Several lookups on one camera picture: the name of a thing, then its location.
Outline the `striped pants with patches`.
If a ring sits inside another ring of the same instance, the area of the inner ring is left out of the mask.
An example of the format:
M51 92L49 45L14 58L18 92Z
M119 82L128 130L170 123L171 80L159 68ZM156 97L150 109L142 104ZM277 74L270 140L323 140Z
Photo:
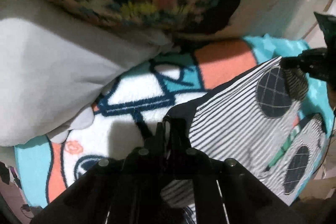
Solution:
M291 205L315 171L331 133L325 85L283 58L268 60L165 116L172 132L208 157L234 158Z

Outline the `white plush pillow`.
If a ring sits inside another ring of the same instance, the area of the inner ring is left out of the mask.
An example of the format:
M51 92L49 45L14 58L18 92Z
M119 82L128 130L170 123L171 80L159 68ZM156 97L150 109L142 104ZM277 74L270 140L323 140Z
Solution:
M171 46L159 30L108 32L44 0L1 9L1 145L64 127L103 88Z

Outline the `teal star cartoon blanket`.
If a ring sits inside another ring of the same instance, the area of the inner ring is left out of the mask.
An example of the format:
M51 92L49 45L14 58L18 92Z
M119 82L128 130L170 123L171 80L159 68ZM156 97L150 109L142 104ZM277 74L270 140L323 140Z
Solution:
M131 69L97 99L91 126L70 131L62 144L39 136L15 148L27 203L46 207L99 160L124 159L142 145L137 122L154 132L175 105L200 98L268 60L296 56L308 47L302 40L247 36L193 53L159 55ZM317 92L317 102L327 99L326 92L327 88ZM327 105L333 115L328 100Z

